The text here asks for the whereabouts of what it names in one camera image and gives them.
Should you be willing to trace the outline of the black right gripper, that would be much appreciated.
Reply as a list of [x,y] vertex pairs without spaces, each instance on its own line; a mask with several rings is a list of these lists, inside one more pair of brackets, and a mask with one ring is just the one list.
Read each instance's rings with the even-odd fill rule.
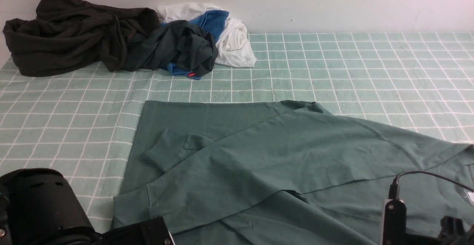
[[473,245],[474,226],[464,229],[462,219],[444,216],[440,220],[441,230],[437,238],[406,234],[407,245]]

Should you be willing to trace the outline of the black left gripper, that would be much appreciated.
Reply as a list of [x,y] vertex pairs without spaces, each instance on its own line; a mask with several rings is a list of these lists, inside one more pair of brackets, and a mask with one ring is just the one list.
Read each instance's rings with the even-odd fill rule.
[[98,245],[174,245],[162,217],[116,228],[100,235]]

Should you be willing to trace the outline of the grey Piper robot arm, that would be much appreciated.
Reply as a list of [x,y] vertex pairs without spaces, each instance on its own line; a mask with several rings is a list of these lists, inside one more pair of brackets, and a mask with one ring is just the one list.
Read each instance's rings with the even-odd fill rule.
[[[473,228],[460,218],[440,220],[437,238],[406,231],[407,208],[399,197],[398,174],[390,185],[381,220],[381,245],[472,245]],[[2,245],[174,245],[162,218],[100,234],[57,170],[18,169],[1,177]]]

